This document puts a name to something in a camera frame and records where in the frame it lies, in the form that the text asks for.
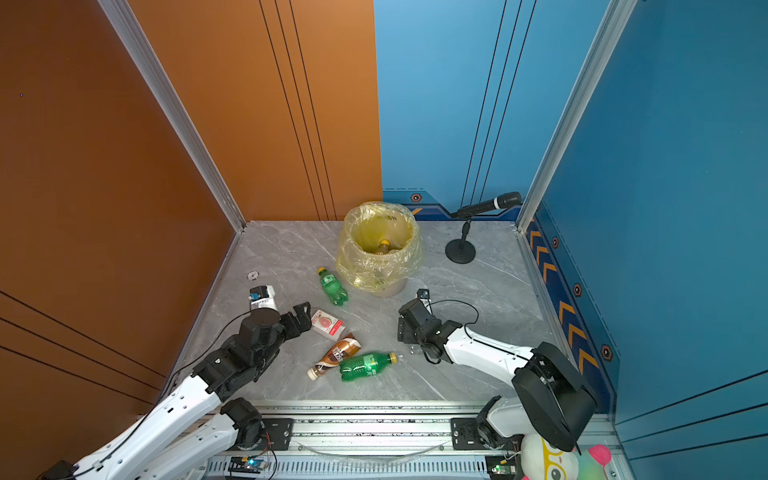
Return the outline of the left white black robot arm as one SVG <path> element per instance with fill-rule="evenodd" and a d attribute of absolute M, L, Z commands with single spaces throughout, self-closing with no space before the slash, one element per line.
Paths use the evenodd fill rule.
<path fill-rule="evenodd" d="M 134 425 L 92 454 L 71 464 L 61 460 L 41 479 L 136 479 L 161 451 L 245 385 L 256 382 L 277 358 L 281 346 L 312 327 L 311 304 L 287 313 L 257 308 L 239 331 L 208 353 L 167 397 Z"/>

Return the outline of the green soda bottle front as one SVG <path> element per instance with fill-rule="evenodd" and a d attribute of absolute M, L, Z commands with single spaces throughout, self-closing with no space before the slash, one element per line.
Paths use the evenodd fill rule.
<path fill-rule="evenodd" d="M 391 365 L 397 364 L 398 355 L 392 353 L 371 352 L 356 356 L 340 363 L 340 374 L 343 382 L 351 382 L 362 378 L 377 376 Z"/>

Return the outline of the brown coffee drink bottle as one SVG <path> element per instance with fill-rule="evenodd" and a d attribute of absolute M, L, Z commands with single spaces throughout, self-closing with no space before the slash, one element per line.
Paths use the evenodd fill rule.
<path fill-rule="evenodd" d="M 360 349 L 361 344 L 353 333 L 345 335 L 307 371 L 308 377 L 312 381 L 317 380 L 328 371 L 337 368 L 343 360 L 352 358 Z"/>

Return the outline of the guava juice bottle white cap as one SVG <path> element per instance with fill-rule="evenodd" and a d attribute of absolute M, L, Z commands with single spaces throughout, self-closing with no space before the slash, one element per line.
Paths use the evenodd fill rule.
<path fill-rule="evenodd" d="M 313 314 L 311 322 L 315 333 L 334 341 L 342 336 L 346 328 L 342 320 L 320 309 Z"/>

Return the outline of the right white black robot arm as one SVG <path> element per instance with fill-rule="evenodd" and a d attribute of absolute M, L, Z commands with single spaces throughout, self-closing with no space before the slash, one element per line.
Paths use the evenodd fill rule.
<path fill-rule="evenodd" d="M 492 397 L 475 417 L 475 437 L 484 447 L 503 449 L 530 433 L 560 450 L 578 447 L 597 411 L 597 394 L 555 345 L 506 344 L 439 319 L 421 299 L 404 304 L 398 315 L 398 341 L 419 346 L 428 362 L 470 367 L 515 390 L 512 399 Z"/>

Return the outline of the green soda bottle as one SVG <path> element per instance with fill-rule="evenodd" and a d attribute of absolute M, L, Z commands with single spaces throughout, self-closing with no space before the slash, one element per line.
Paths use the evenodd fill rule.
<path fill-rule="evenodd" d="M 318 275 L 321 287 L 330 301 L 336 306 L 343 306 L 349 300 L 349 296 L 342 283 L 326 268 L 320 268 Z"/>
<path fill-rule="evenodd" d="M 398 355 L 392 353 L 371 352 L 356 356 L 340 363 L 340 374 L 343 382 L 351 382 L 362 378 L 377 376 L 391 365 L 397 364 Z"/>

